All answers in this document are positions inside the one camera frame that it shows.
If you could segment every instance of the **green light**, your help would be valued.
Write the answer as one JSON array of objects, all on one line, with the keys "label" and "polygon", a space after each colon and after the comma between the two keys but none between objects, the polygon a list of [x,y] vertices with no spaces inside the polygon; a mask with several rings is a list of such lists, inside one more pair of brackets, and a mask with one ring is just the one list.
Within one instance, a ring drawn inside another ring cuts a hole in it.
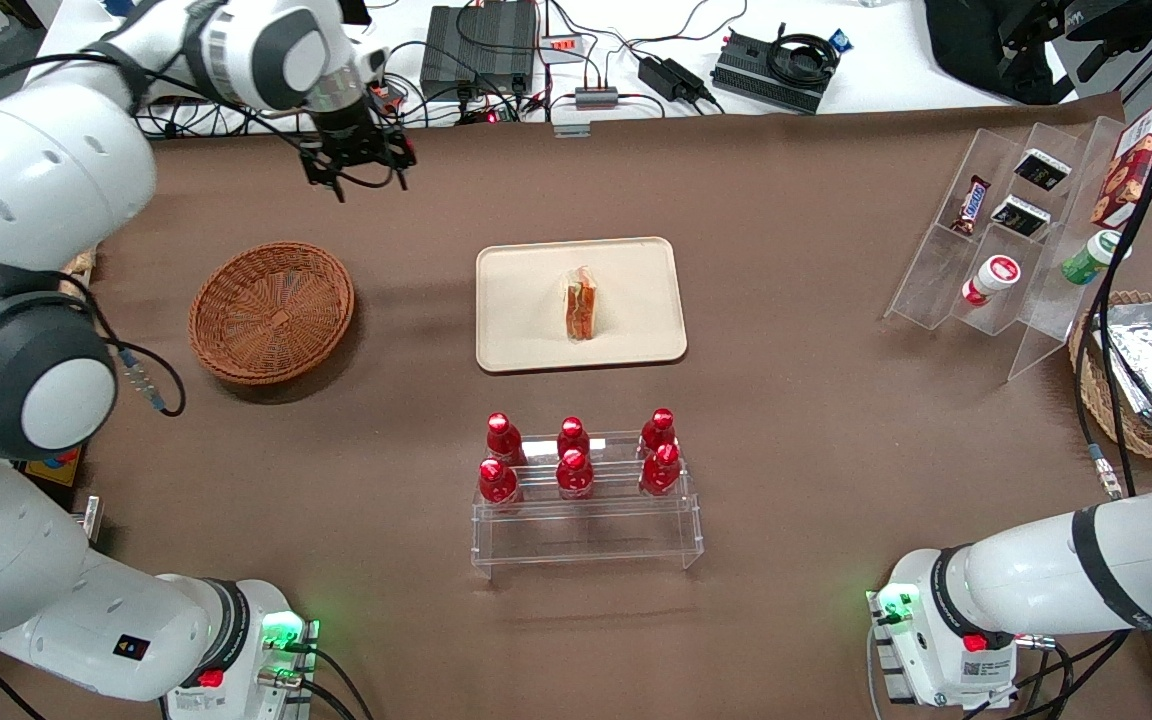
[{"label": "green light", "polygon": [[905,583],[889,584],[878,591],[878,600],[888,614],[909,619],[914,614],[914,604],[918,601],[918,588]]},{"label": "green light", "polygon": [[296,612],[271,612],[262,621],[262,641],[271,647],[282,650],[287,643],[298,642],[305,632],[305,620]]}]

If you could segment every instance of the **table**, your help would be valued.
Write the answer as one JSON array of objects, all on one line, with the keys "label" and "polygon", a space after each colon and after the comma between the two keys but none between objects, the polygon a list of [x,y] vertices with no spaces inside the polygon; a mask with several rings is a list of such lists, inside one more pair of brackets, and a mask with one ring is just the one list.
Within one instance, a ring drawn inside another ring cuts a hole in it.
[{"label": "table", "polygon": [[[1115,111],[1097,97],[611,122],[589,141],[535,126],[414,131],[411,191],[348,188],[346,205],[270,138],[161,143],[159,194],[101,245],[93,288],[120,336],[168,357],[191,396],[166,419],[124,392],[92,441],[88,488],[109,503],[111,552],[150,573],[278,584],[323,619],[325,650],[379,720],[869,720],[863,593],[893,562],[1102,500],[1064,355],[1001,384],[1011,357],[987,338],[882,310],[975,128],[1023,137]],[[675,247],[682,361],[477,367],[484,247],[649,234]],[[189,302],[229,256],[274,240],[336,253],[361,325],[311,382],[238,397],[189,351]],[[1152,214],[1117,287],[1152,291]],[[689,571],[477,575],[470,498],[490,411],[545,432],[567,414],[631,429],[658,406],[676,411],[699,487],[707,552]],[[1149,491],[1152,462],[1137,468]],[[54,719],[156,717],[2,657],[0,669]],[[1064,717],[1152,719],[1143,642]]]},{"label": "table", "polygon": [[[407,40],[425,40],[429,28],[429,9],[434,5],[446,5],[447,0],[394,0],[388,6],[376,5],[370,28],[348,28],[348,31],[364,44],[396,47]],[[737,32],[771,40],[776,26],[787,23],[786,32],[810,32],[829,37],[842,28],[851,38],[855,50],[842,58],[838,76],[820,104],[820,114],[872,113],[890,109],[937,109],[977,108],[977,106],[1000,106],[1014,104],[1003,97],[988,94],[967,85],[946,74],[932,58],[931,38],[924,18],[920,0],[887,0],[878,8],[863,8],[854,0],[796,0],[791,13],[785,3],[774,0],[708,0],[696,13],[691,29],[704,35],[722,26],[722,20],[740,13],[748,3],[744,17],[732,21]],[[605,29],[615,26],[626,37],[657,37],[675,33],[691,9],[691,3],[674,3],[667,0],[566,0],[562,3],[575,22],[583,26]],[[554,33],[563,32],[562,20],[554,12],[550,15]],[[41,53],[65,53],[74,51],[92,38],[116,26],[116,21],[104,12],[97,0],[65,0],[56,14],[55,23],[47,33]],[[726,29],[705,41],[659,41],[650,46],[662,58],[679,60],[692,73],[708,82],[708,73],[718,59]],[[608,38],[599,40],[594,47],[594,60],[602,67],[604,51],[612,50]],[[422,46],[400,50],[389,62],[391,73],[401,74],[419,82]],[[1056,77],[1064,73],[1056,52],[1047,46],[1047,60]],[[536,61],[535,91],[543,88],[543,71]],[[554,96],[567,94],[582,85],[581,65],[554,65]],[[627,53],[617,53],[609,60],[608,78],[621,92],[652,94],[637,79],[637,65]],[[781,113],[776,106],[745,99],[722,90],[714,96],[732,114]],[[454,109],[454,103],[439,103],[439,108]],[[590,119],[658,118],[659,109],[652,103],[626,101],[616,109],[576,111],[571,101],[559,105],[553,113],[554,123],[585,123]],[[705,111],[713,111],[705,106]],[[672,118],[695,115],[690,105],[667,103],[666,113]],[[541,120],[536,113],[530,120]],[[237,127],[237,115],[227,118],[232,127]],[[442,120],[450,124],[452,119]],[[291,127],[285,119],[283,126]]]}]

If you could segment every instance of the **beige tray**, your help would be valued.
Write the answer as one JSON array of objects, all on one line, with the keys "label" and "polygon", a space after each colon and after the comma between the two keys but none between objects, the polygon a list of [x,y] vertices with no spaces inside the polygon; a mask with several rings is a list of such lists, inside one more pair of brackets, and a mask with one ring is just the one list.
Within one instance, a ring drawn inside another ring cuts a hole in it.
[{"label": "beige tray", "polygon": [[[594,340],[567,340],[563,276],[598,283]],[[490,373],[666,363],[687,350],[673,247],[662,237],[488,247],[477,260],[477,359]]]}]

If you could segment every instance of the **wicker basket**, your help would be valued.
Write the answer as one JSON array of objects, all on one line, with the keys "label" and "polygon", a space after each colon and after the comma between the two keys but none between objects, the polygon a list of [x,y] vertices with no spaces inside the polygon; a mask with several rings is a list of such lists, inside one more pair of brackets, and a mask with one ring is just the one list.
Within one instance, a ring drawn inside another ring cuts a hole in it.
[{"label": "wicker basket", "polygon": [[332,354],[354,302],[340,260],[303,242],[271,242],[229,259],[202,285],[189,308],[189,344],[223,381],[289,381]]},{"label": "wicker basket", "polygon": [[[1152,302],[1152,295],[1147,291],[1115,290],[1111,291],[1111,305],[1131,305],[1135,302]],[[1078,338],[1083,336],[1083,325],[1087,323],[1087,314],[1079,314],[1078,323],[1074,324],[1074,332],[1070,333],[1069,359],[1078,366]],[[1100,357],[1097,348],[1092,344],[1087,348],[1087,363],[1083,364],[1083,404],[1096,418],[1096,424],[1101,425],[1105,434],[1114,439],[1114,410],[1111,409],[1111,386],[1106,382],[1105,367],[1096,361]],[[1129,407],[1123,412],[1123,433],[1128,450],[1135,452],[1152,458],[1152,427],[1144,424],[1137,415],[1132,414]]]}]

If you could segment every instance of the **clear acrylic shelf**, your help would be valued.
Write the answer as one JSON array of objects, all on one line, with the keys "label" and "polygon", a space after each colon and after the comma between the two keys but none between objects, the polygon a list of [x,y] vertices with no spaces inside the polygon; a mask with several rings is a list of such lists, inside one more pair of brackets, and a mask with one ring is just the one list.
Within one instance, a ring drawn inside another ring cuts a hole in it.
[{"label": "clear acrylic shelf", "polygon": [[[884,318],[901,314],[929,331],[956,318],[987,336],[996,336],[1015,323],[1024,324],[1007,374],[1009,381],[1059,350],[1069,338],[1087,288],[1066,281],[1060,265],[1100,229],[1089,218],[1121,131],[1123,123],[1109,118],[1098,118],[1079,137],[1043,123],[1034,124],[1024,142],[979,129]],[[1011,172],[1030,147],[1070,165],[1069,177],[1044,191]],[[990,190],[969,237],[950,227],[972,187],[972,176],[988,182]],[[1007,195],[1047,210],[1051,223],[1025,237],[991,222],[993,209]],[[992,255],[1009,255],[1018,262],[1020,282],[986,306],[970,306],[961,297],[961,288]]]},{"label": "clear acrylic shelf", "polygon": [[554,479],[556,439],[522,439],[526,465],[515,467],[522,501],[498,506],[473,493],[470,559],[486,577],[502,564],[593,560],[672,559],[687,569],[705,551],[700,502],[685,457],[668,495],[644,497],[639,433],[591,434],[594,495],[562,500]]}]

